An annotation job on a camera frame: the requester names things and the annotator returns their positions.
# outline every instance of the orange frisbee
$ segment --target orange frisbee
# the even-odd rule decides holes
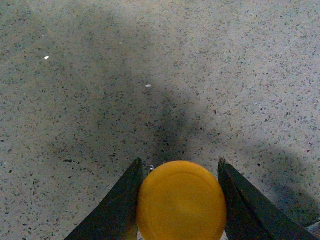
[[[143,181],[136,220],[144,240],[219,240],[226,202],[216,178],[189,161],[170,161]]]

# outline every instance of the floor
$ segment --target floor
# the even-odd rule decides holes
[[[225,157],[314,222],[319,13],[317,0],[2,1],[0,239],[63,240],[136,157],[215,176]]]

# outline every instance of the terrazzo floor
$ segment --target terrazzo floor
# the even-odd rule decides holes
[[[136,157],[217,176],[223,156],[314,222],[319,12],[317,0],[1,1],[0,239],[63,240]]]

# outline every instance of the yellow plastic lid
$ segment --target yellow plastic lid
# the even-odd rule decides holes
[[[137,224],[143,240],[219,240],[226,202],[216,178],[189,161],[170,161],[143,181]]]

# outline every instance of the speckled floor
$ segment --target speckled floor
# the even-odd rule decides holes
[[[62,240],[135,157],[217,176],[224,156],[312,223],[319,13],[317,0],[1,1],[0,239]]]

